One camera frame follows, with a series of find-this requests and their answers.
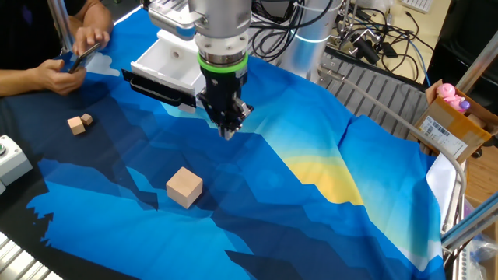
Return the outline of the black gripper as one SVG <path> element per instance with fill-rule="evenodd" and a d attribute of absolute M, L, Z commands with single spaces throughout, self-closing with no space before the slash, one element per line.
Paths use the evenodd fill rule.
<path fill-rule="evenodd" d="M 230 140 L 242 128 L 242 123 L 254 108 L 241 99 L 247 82 L 247 69 L 229 73 L 212 72 L 202 68 L 205 92 L 197 95 L 219 135 Z"/>

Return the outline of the person's left hand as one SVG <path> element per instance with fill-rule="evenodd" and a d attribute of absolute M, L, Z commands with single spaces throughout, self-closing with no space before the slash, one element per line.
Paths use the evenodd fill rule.
<path fill-rule="evenodd" d="M 109 41 L 110 34 L 107 31 L 94 27 L 80 27 L 76 31 L 72 50 L 74 54 L 81 55 L 96 44 L 104 48 Z"/>

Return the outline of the person's right hand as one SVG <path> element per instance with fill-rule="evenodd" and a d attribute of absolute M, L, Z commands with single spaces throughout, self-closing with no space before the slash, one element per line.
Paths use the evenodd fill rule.
<path fill-rule="evenodd" d="M 73 73 L 62 72 L 65 66 L 63 60 L 46 60 L 36 67 L 34 82 L 37 89 L 50 90 L 62 96 L 78 89 L 86 77 L 86 69 L 78 67 Z"/>

